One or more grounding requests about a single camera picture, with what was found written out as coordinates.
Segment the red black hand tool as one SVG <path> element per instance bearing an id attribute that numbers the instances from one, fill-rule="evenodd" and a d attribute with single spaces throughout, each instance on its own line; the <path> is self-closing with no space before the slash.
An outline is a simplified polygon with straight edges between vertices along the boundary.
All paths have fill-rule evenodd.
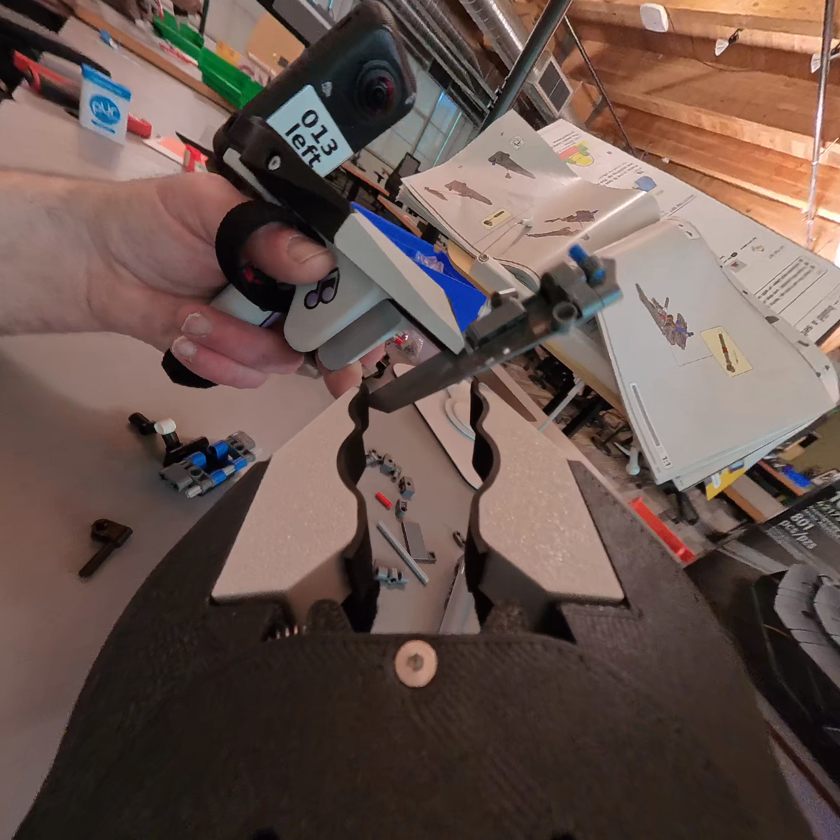
<path id="1" fill-rule="evenodd" d="M 71 115 L 78 118 L 79 96 L 81 89 L 80 78 L 61 76 L 38 62 L 24 56 L 19 51 L 13 53 L 14 66 L 20 71 L 31 90 L 42 99 L 61 106 Z M 128 133 L 140 137 L 142 140 L 152 136 L 152 126 L 149 122 L 129 114 Z"/>

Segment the blue white table card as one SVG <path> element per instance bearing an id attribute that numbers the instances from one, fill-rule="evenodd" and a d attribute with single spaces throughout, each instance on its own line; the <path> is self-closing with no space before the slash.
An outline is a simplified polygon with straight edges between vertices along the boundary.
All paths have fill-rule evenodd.
<path id="1" fill-rule="evenodd" d="M 78 107 L 80 126 L 119 145 L 125 145 L 132 92 L 94 67 L 81 65 Z"/>

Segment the red white card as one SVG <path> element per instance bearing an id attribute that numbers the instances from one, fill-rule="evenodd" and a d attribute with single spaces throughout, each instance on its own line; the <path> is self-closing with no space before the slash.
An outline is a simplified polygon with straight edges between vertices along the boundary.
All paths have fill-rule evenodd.
<path id="1" fill-rule="evenodd" d="M 195 145 L 173 136 L 157 136 L 144 139 L 143 143 L 153 151 L 180 165 L 184 172 L 207 172 L 207 154 Z"/>

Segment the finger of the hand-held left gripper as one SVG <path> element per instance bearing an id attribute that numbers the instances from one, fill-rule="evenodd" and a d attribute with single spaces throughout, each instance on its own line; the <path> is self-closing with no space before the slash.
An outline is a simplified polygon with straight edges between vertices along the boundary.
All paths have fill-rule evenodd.
<path id="1" fill-rule="evenodd" d="M 465 348 L 444 289 L 365 215 L 347 216 L 334 236 L 334 244 L 440 347 L 455 354 Z"/>
<path id="2" fill-rule="evenodd" d="M 326 306 L 316 309 L 318 336 L 326 342 L 318 347 L 316 361 L 320 372 L 339 371 L 359 361 L 397 334 L 411 328 L 408 318 L 393 303 L 376 303 L 350 320 L 345 311 L 327 314 Z"/>

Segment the blue plastic storage bin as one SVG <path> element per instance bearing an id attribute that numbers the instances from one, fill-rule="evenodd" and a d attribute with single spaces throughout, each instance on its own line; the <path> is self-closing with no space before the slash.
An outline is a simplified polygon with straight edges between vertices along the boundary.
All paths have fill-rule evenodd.
<path id="1" fill-rule="evenodd" d="M 434 247 L 420 237 L 360 204 L 352 203 L 351 206 L 368 218 L 444 290 L 461 332 L 466 331 L 469 325 L 478 319 L 487 303 L 487 296 L 457 271 L 446 253 L 434 251 Z"/>

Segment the orange-striped grey lego panel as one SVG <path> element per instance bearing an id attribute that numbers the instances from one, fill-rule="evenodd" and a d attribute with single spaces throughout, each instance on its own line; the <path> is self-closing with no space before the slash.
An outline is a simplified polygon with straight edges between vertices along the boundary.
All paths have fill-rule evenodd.
<path id="1" fill-rule="evenodd" d="M 522 297 L 508 288 L 490 296 L 488 313 L 465 331 L 459 353 L 441 350 L 366 396 L 369 409 L 393 413 L 450 385 L 475 378 L 503 362 L 569 333 L 620 300 L 613 259 L 599 259 L 573 245 L 539 288 Z"/>

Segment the green plastic bin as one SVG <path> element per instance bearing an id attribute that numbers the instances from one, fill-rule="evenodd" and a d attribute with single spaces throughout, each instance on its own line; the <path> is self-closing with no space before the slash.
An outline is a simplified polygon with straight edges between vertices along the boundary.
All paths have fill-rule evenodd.
<path id="1" fill-rule="evenodd" d="M 152 25 L 159 37 L 186 54 L 195 56 L 204 48 L 204 36 L 172 14 L 154 16 Z"/>
<path id="2" fill-rule="evenodd" d="M 248 74 L 205 47 L 197 61 L 203 84 L 236 110 L 242 109 L 264 89 Z"/>

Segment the red plastic tray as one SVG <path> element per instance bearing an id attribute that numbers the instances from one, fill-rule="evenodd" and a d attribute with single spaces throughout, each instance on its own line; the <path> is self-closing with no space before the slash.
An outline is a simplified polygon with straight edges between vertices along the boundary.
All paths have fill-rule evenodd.
<path id="1" fill-rule="evenodd" d="M 628 502 L 628 505 L 636 514 L 655 532 L 668 549 L 675 555 L 677 560 L 684 566 L 695 562 L 697 556 L 683 542 L 683 540 L 666 526 L 662 520 L 648 507 L 642 497 L 636 497 Z"/>

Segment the blue black lego sub-assembly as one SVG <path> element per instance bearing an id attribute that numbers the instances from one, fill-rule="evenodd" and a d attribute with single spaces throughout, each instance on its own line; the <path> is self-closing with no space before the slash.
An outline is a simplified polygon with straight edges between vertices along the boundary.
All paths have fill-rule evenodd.
<path id="1" fill-rule="evenodd" d="M 160 439 L 164 453 L 158 476 L 187 499 L 204 497 L 229 482 L 259 455 L 256 441 L 243 431 L 218 440 L 196 437 L 185 441 L 171 418 L 152 421 L 141 413 L 132 413 L 128 423 L 140 436 Z"/>

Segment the cluster of dark grey connectors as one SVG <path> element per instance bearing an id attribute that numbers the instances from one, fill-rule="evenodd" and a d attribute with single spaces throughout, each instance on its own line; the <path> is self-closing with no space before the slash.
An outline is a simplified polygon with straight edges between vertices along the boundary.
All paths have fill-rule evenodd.
<path id="1" fill-rule="evenodd" d="M 376 513 L 389 513 L 395 520 L 407 520 L 408 512 L 416 497 L 417 487 L 414 479 L 405 472 L 403 466 L 391 455 L 375 448 L 368 448 L 365 453 L 365 472 L 360 488 L 373 505 Z M 383 508 L 375 500 L 375 493 L 381 491 L 393 503 L 390 510 Z"/>

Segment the metal ceiling pipe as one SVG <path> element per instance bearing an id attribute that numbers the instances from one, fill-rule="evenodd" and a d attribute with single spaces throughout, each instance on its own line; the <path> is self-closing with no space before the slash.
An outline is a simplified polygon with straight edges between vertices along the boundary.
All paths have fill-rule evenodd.
<path id="1" fill-rule="evenodd" d="M 816 216 L 816 197 L 821 159 L 823 154 L 823 124 L 826 107 L 826 90 L 830 71 L 834 31 L 835 1 L 825 1 L 822 21 L 822 38 L 818 63 L 817 96 L 815 105 L 814 134 L 812 144 L 812 166 L 805 211 L 807 241 L 812 240 L 812 228 Z"/>

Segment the open lego instruction booklet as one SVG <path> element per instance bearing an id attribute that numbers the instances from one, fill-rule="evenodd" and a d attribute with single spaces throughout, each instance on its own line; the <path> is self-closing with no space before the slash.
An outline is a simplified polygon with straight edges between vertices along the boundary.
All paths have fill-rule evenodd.
<path id="1" fill-rule="evenodd" d="M 531 288 L 573 245 L 615 261 L 621 299 L 568 353 L 605 363 L 658 484 L 749 468 L 838 405 L 830 359 L 730 275 L 693 224 L 662 217 L 648 193 L 585 180 L 517 114 L 407 178 L 400 198 Z"/>

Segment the black lego axle connector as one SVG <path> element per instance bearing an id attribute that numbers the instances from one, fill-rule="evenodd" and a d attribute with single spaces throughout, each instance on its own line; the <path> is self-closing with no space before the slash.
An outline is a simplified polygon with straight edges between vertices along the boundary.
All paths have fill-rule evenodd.
<path id="1" fill-rule="evenodd" d="M 133 536 L 131 527 L 116 521 L 100 518 L 90 528 L 90 538 L 98 545 L 97 551 L 77 573 L 80 580 L 88 580 Z"/>

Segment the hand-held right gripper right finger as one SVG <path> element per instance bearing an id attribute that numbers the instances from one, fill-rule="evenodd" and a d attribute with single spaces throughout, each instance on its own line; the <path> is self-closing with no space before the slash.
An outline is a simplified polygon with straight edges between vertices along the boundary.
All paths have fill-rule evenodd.
<path id="1" fill-rule="evenodd" d="M 562 448 L 488 386 L 470 388 L 473 466 L 465 577 L 477 603 L 617 605 L 623 588 Z"/>

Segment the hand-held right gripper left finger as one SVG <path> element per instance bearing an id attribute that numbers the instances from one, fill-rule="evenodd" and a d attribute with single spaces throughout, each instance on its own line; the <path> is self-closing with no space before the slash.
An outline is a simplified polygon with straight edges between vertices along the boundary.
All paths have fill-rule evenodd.
<path id="1" fill-rule="evenodd" d="M 212 590 L 216 602 L 343 602 L 370 574 L 368 392 L 344 393 L 270 458 Z"/>

